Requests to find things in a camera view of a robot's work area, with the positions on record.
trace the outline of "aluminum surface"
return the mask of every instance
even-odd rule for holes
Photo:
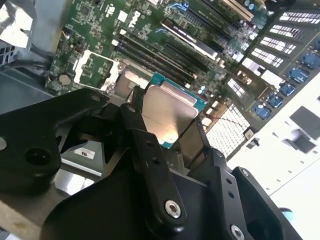
[[[148,132],[155,134],[160,144],[173,144],[198,114],[190,104],[192,101],[172,85],[170,88],[151,85],[144,96],[142,110]]]

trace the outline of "screw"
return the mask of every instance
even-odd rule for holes
[[[7,146],[6,140],[3,137],[0,137],[0,151],[6,149]]]
[[[220,158],[222,158],[222,157],[224,156],[219,150],[216,151],[216,154],[217,154]]]
[[[249,173],[247,170],[245,170],[244,168],[242,168],[241,170],[243,172],[243,174],[246,176],[246,177],[249,177]]]
[[[175,201],[172,201],[172,200],[166,201],[164,204],[164,208],[166,213],[169,214],[169,216],[173,217],[174,219],[177,219],[181,216],[181,209]]]
[[[136,110],[135,110],[132,106],[128,106],[128,109],[129,109],[131,112],[133,112],[133,113],[136,112]]]
[[[91,98],[96,102],[100,102],[100,97],[98,97],[97,95],[92,95]]]
[[[232,235],[235,237],[236,240],[245,240],[244,233],[236,225],[231,225],[231,232],[232,232]]]

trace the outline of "black mounting arm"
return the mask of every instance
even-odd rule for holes
[[[169,169],[144,124],[143,96],[136,87],[118,107],[81,89],[0,115],[7,126],[0,128],[0,203],[1,193],[43,195],[60,153],[91,140],[102,143],[103,160],[116,161],[115,169],[59,203],[37,237],[301,240],[249,171],[228,169],[199,122],[179,139],[189,176]]]

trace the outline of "perforated metal panel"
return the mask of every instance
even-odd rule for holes
[[[209,143],[229,156],[244,140],[244,131],[250,126],[245,117],[232,104],[206,134]]]
[[[15,46],[0,40],[0,66],[12,63],[16,54]]]

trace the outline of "pcie slot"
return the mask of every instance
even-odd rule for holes
[[[192,65],[194,65],[196,68],[200,69],[201,71],[204,72],[208,72],[209,68],[207,68],[205,65],[203,65],[201,62],[199,62],[198,60],[196,60],[194,57],[188,55],[187,53],[184,53],[183,51],[181,51],[180,49],[178,49],[175,45],[173,45],[170,42],[167,42],[165,44],[169,49],[171,49],[172,51],[174,51],[175,53],[177,53],[179,56],[183,57],[185,60],[187,60],[188,62],[190,62]]]
[[[176,35],[178,38],[188,43],[191,47],[193,47],[196,51],[201,53],[208,58],[215,60],[218,53],[213,50],[211,47],[206,45],[201,40],[195,38],[194,36],[187,33],[183,28],[173,23],[170,19],[165,18],[161,25],[169,30],[172,34]]]
[[[211,4],[210,1],[208,1],[208,0],[198,0],[198,1],[201,2],[202,4],[204,4],[205,6],[209,7],[213,11],[213,14],[215,14],[217,17],[223,19],[225,22],[230,24],[235,29],[238,30],[241,27],[241,25],[238,22],[236,22],[235,20],[233,20],[231,17],[223,15],[219,11],[219,9],[217,9],[214,5]]]
[[[236,13],[238,13],[241,17],[243,17],[247,21],[251,21],[251,19],[254,17],[254,15],[249,12],[247,9],[245,9],[243,6],[241,6],[237,1],[235,0],[222,0],[226,5],[228,5],[230,8],[232,8]]]
[[[204,16],[202,16],[200,13],[198,13],[196,10],[192,9],[191,7],[188,8],[187,12],[194,18],[200,20],[204,25],[208,26],[209,28],[213,29],[219,36],[221,36],[223,39],[230,41],[232,37],[224,32],[220,27],[215,26],[210,20],[206,19]]]
[[[124,54],[127,58],[131,59],[135,63],[137,63],[137,64],[139,64],[141,66],[144,66],[146,69],[148,69],[148,70],[150,70],[152,72],[160,73],[163,76],[165,76],[166,78],[171,79],[171,80],[175,81],[176,83],[178,83],[178,84],[180,84],[182,86],[185,84],[180,79],[178,79],[175,76],[171,75],[170,73],[162,70],[161,68],[159,68],[155,64],[145,60],[144,58],[136,56],[136,54],[134,52],[132,52],[130,49],[127,49],[124,45],[119,44],[116,47],[116,50],[119,51],[120,53]]]
[[[169,71],[178,73],[179,76],[184,76],[189,81],[194,80],[194,76],[191,75],[189,72],[185,71],[177,67],[176,65],[172,64],[172,62],[163,59],[162,57],[156,55],[152,51],[148,50],[147,48],[143,47],[139,43],[135,42],[134,40],[130,39],[129,37],[122,35],[120,38],[122,43],[130,47],[134,47],[136,50],[140,50],[143,53],[143,56],[149,58],[151,61],[158,62],[158,64],[162,64],[163,67],[167,68]]]
[[[157,69],[161,69],[164,72],[170,74],[171,76],[174,76],[175,79],[183,80],[186,83],[190,83],[194,80],[193,76],[184,74],[182,71],[177,71],[172,67],[171,64],[168,64],[168,62],[166,62],[165,60],[161,59],[160,57],[148,55],[145,49],[141,50],[141,47],[139,47],[138,45],[134,45],[132,44],[132,42],[128,42],[127,40],[128,38],[121,38],[119,40],[119,46],[125,48],[126,50],[135,54],[135,56],[137,56],[138,58],[147,62],[146,67],[148,67],[148,64],[150,64],[152,66],[155,66]]]

